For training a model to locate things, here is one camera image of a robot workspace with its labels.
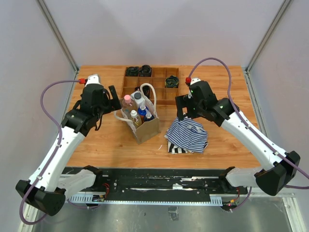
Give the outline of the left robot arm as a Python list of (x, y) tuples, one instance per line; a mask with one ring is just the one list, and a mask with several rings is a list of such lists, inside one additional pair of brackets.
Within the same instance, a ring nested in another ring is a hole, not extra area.
[(65, 202), (79, 191), (103, 187), (103, 171), (85, 166), (79, 173), (61, 181), (60, 176), (74, 153), (91, 130), (98, 131), (103, 115), (121, 109), (114, 86), (105, 88), (97, 74), (77, 80), (84, 88), (81, 99), (58, 123), (45, 108), (44, 113), (55, 123), (58, 135), (42, 163), (28, 180), (19, 180), (16, 191), (22, 197), (19, 213), (23, 216), (25, 203), (46, 215), (56, 215)]

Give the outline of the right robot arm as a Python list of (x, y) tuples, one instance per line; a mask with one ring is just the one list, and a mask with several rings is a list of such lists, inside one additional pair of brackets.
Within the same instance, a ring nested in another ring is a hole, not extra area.
[(230, 193), (236, 187), (259, 187), (264, 193), (275, 196), (296, 174), (300, 156), (286, 152), (259, 131), (235, 105), (231, 97), (218, 100), (208, 82), (187, 77), (186, 95), (175, 98), (177, 116), (205, 118), (236, 137), (258, 160), (259, 167), (229, 167), (219, 180), (219, 189)]

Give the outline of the pink cap clear bottle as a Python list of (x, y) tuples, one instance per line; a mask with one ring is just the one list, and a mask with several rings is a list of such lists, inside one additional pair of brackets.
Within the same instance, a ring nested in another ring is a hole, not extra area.
[(130, 95), (125, 95), (122, 100), (122, 109), (126, 115), (130, 115), (132, 110), (135, 110), (135, 102)]

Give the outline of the blue striped cloth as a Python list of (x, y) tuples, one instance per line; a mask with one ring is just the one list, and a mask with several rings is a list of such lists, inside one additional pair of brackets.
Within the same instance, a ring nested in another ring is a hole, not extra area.
[(203, 153), (208, 146), (208, 132), (204, 130), (203, 125), (187, 117), (182, 121), (176, 117), (165, 138), (168, 142), (193, 153)]

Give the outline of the blue spray bottle orange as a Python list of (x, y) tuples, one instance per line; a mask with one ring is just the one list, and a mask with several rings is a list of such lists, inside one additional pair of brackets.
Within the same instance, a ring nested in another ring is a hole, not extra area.
[(142, 102), (138, 108), (138, 114), (140, 115), (141, 119), (144, 119), (147, 113), (147, 106), (145, 105), (145, 102)]

